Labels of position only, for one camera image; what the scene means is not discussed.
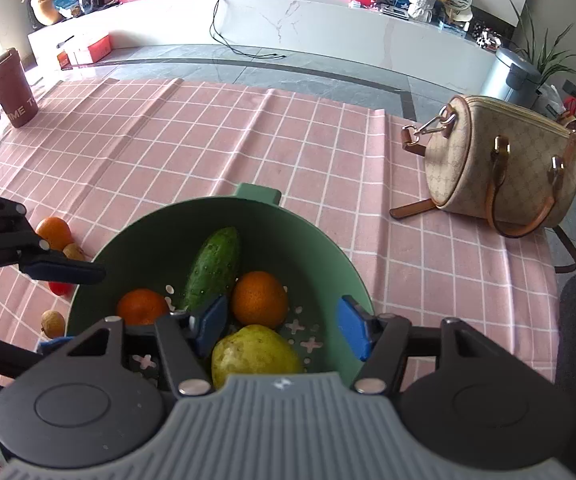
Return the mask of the yellow green guava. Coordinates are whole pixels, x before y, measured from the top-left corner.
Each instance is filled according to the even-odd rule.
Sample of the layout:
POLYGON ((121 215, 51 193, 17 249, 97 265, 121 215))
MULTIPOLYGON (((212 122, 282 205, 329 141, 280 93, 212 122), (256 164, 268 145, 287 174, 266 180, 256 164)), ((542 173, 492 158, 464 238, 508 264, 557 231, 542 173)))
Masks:
POLYGON ((263 325, 248 325, 224 337, 212 352, 213 387, 218 390, 233 374, 301 374, 303 363, 291 344, 263 325))

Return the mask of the brown longan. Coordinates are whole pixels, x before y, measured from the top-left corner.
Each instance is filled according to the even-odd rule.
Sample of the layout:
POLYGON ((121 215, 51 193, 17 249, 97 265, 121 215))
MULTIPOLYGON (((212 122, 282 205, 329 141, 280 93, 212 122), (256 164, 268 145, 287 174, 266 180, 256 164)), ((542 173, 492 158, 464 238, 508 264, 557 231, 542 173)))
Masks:
POLYGON ((66 329, 65 318, 59 311, 45 311, 41 315, 40 327, 41 331, 49 339, 63 337, 66 329))
POLYGON ((66 258, 69 258, 71 260, 77 260, 77 261, 86 260, 85 252, 83 252, 82 248, 80 248, 76 243, 66 245, 62 249, 62 252, 64 253, 66 258))

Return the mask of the dark red bottle sleeve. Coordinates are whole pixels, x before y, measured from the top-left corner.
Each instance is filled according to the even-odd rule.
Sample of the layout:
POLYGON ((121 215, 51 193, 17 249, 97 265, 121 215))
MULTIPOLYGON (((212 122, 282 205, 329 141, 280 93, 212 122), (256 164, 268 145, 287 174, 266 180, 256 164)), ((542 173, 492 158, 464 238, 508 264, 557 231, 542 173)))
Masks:
POLYGON ((14 128, 21 128, 38 113, 38 105, 15 48, 0 54, 0 120, 2 113, 14 128))

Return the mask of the small orange tangerine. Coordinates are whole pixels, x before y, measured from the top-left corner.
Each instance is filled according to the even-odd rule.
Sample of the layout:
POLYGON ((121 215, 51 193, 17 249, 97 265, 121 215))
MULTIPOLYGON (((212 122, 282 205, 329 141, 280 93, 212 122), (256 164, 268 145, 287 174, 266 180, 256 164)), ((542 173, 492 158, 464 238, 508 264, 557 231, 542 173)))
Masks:
POLYGON ((39 222, 36 233, 45 240, 51 249, 62 250, 74 243, 70 227, 59 217, 48 217, 39 222))

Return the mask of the white tv cabinet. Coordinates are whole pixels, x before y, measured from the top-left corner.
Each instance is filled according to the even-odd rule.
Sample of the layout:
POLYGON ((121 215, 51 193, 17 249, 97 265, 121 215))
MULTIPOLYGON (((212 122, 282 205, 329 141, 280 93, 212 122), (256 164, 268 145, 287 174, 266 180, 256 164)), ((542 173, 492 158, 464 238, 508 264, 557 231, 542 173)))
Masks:
POLYGON ((341 58, 477 94, 493 53, 436 26, 353 9, 347 0, 139 0, 33 32, 36 62, 58 68, 59 44, 108 36, 115 49, 211 44, 341 58))

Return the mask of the brown longan front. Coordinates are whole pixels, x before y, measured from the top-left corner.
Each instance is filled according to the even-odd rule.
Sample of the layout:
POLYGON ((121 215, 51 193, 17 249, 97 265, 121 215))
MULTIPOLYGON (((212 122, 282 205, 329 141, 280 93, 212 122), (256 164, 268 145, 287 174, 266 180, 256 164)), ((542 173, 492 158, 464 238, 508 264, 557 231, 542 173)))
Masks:
POLYGON ((59 311, 45 311, 41 315, 40 327, 41 331, 49 339, 63 337, 66 329, 65 318, 59 311))

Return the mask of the green colander bowl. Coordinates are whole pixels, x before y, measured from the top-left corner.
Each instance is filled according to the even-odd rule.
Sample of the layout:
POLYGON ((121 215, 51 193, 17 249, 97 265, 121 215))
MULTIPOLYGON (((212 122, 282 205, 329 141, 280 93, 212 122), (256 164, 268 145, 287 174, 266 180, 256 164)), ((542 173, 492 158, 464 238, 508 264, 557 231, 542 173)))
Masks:
POLYGON ((203 243, 219 229, 239 233, 237 271, 265 271, 286 287, 289 313, 279 333, 305 370, 336 372, 350 384, 361 368, 337 321, 337 304, 351 296, 373 309, 368 290, 343 250, 311 222, 280 207, 271 188, 243 184, 233 196, 186 200, 146 214, 94 257, 106 271, 96 285, 77 287, 67 318, 76 336, 116 312, 118 300, 147 288, 183 307, 183 292, 203 243))

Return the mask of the green cucumber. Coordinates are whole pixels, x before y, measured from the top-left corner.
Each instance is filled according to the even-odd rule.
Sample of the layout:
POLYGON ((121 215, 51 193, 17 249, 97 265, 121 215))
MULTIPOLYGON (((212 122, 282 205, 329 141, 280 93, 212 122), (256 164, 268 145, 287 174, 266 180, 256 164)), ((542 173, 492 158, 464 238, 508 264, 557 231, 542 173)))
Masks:
POLYGON ((240 235, 233 226, 219 229, 204 240, 181 295, 181 310, 198 311, 207 300, 230 292, 238 275, 240 250, 240 235))

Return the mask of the potted green plant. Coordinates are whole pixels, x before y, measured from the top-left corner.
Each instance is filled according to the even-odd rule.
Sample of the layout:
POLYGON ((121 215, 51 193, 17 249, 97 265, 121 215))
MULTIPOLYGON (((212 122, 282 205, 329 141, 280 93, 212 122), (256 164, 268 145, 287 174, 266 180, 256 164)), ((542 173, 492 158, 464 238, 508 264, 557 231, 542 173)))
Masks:
POLYGON ((519 12, 516 4, 512 0, 509 2, 517 19, 517 29, 521 34, 519 41, 509 42, 510 47, 538 71, 538 75, 541 76, 538 84, 545 84, 551 76, 559 73, 576 75, 576 68, 567 64, 570 58, 576 58, 576 52, 560 48, 562 40, 573 30, 574 25, 572 23, 567 25, 553 40, 550 40, 550 29, 546 28, 543 39, 538 40, 530 8, 524 6, 519 12))

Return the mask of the pink checkered tablecloth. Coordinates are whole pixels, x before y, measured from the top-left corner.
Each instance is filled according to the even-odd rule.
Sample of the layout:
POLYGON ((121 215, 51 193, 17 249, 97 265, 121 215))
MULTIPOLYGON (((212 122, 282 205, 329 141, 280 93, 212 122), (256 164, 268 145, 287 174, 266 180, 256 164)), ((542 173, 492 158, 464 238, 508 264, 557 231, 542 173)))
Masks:
POLYGON ((283 90, 180 79, 59 82, 21 129, 0 125, 0 196, 30 222, 59 217, 94 256, 161 206, 275 188, 348 255, 378 309, 437 325, 454 315, 545 377, 557 359, 557 285, 542 234, 507 240, 430 211, 402 119, 283 90))

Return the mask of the beige monogram handbag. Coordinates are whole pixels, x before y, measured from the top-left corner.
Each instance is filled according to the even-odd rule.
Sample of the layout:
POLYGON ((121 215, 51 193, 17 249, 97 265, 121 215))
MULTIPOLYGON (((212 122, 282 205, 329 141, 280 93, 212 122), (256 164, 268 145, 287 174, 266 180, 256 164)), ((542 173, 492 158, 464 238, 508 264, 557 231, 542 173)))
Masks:
POLYGON ((401 143, 422 157, 429 196, 392 218, 439 209, 486 220, 506 238, 549 228, 572 259, 556 273, 576 270, 560 225, 576 196, 576 130, 489 96, 453 96, 429 122, 403 127, 401 143))

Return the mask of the silver trash bin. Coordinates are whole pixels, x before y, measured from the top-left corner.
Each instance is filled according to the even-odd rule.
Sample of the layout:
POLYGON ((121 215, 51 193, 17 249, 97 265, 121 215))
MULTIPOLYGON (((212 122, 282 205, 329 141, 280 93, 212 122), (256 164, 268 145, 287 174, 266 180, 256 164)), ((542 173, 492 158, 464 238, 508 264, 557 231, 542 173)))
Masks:
POLYGON ((519 54, 499 48, 480 93, 482 96, 531 108, 538 97, 541 79, 542 74, 536 67, 519 54))

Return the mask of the red cherry tomato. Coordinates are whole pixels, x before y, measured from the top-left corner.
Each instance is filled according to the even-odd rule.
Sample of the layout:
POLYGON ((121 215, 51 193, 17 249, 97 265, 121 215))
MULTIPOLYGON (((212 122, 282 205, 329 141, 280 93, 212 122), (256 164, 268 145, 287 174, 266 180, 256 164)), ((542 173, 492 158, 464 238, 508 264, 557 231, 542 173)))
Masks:
POLYGON ((48 287, 56 296, 59 297, 70 296, 75 288, 73 284, 61 282, 49 282, 48 287))

